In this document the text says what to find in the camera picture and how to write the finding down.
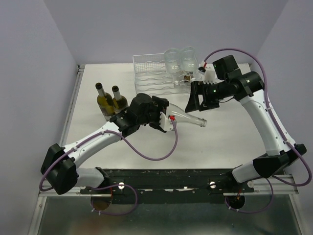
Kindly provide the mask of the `clear square bottle brown label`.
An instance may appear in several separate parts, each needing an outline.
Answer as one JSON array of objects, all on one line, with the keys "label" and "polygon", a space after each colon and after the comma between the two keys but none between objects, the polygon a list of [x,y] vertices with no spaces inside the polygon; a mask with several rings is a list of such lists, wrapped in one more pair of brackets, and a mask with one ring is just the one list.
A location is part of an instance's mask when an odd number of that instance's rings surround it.
[{"label": "clear square bottle brown label", "polygon": [[190,83],[192,78],[193,78],[193,76],[191,74],[185,75],[184,78],[183,78],[183,82],[184,83]]}]

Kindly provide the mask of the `dark wine bottle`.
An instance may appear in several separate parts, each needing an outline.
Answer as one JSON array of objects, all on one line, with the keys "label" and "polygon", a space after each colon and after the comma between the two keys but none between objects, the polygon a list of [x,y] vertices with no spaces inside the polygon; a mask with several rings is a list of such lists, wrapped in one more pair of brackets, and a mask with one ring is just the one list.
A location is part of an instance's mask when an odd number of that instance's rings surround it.
[{"label": "dark wine bottle", "polygon": [[128,107],[128,101],[126,97],[122,96],[118,86],[112,87],[113,98],[113,109],[116,114]]}]

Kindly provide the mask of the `round clear bottle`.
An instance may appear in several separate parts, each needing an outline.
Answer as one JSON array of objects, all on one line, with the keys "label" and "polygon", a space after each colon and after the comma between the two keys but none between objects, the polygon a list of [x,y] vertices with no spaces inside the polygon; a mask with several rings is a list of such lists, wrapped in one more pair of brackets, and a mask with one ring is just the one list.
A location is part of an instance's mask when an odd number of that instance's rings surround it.
[{"label": "round clear bottle", "polygon": [[184,74],[190,75],[191,78],[196,80],[200,79],[198,70],[199,64],[193,47],[185,47],[180,51],[180,66]]},{"label": "round clear bottle", "polygon": [[180,55],[177,48],[171,48],[164,53],[164,62],[167,73],[173,79],[173,86],[179,86],[179,76],[181,75],[180,69]]}]

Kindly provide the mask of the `clear tall bottle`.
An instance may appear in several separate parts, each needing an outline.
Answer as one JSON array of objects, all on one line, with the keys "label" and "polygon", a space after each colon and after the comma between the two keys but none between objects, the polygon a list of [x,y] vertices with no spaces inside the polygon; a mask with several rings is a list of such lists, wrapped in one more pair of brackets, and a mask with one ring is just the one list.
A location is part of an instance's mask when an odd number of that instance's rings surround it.
[{"label": "clear tall bottle", "polygon": [[170,103],[166,109],[167,116],[174,116],[177,123],[190,123],[200,127],[207,125],[207,120],[186,113],[179,106]]}]

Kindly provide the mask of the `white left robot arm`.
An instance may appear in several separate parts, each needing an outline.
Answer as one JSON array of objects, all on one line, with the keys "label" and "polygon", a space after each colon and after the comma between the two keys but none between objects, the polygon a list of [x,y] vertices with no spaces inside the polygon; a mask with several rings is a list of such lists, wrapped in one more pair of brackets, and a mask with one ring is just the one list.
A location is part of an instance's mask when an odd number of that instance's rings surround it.
[{"label": "white left robot arm", "polygon": [[133,134],[141,125],[148,124],[161,131],[161,116],[168,106],[165,98],[137,94],[129,107],[87,137],[64,147],[57,143],[50,146],[41,167],[42,179],[47,180],[58,195],[68,192],[78,183],[78,168],[101,149]]}]

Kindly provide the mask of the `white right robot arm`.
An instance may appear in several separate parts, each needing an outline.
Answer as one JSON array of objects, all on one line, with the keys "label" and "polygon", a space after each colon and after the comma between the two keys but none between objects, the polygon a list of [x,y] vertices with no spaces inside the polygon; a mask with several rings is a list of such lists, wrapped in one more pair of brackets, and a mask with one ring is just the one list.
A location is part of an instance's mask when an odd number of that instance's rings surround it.
[{"label": "white right robot arm", "polygon": [[266,103],[265,84],[254,71],[243,74],[233,55],[213,62],[219,83],[191,80],[190,97],[185,112],[204,111],[220,106],[220,100],[233,97],[245,108],[265,146],[265,154],[233,169],[225,187],[235,192],[243,182],[258,177],[268,178],[294,163],[307,152],[283,128],[274,109]]}]

